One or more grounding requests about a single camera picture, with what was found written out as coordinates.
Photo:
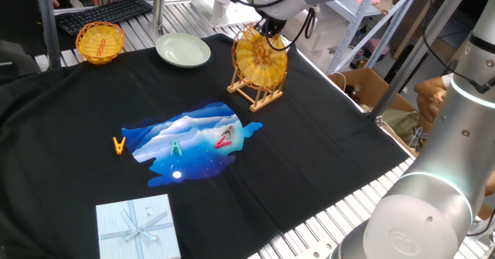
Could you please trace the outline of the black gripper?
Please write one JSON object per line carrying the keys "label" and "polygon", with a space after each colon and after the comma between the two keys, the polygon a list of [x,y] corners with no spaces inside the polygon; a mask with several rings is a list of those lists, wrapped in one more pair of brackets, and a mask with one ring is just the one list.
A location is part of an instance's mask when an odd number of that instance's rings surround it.
{"label": "black gripper", "polygon": [[265,34],[268,34],[268,38],[270,39],[274,39],[280,36],[280,33],[284,29],[286,22],[286,20],[266,17],[264,23]]}

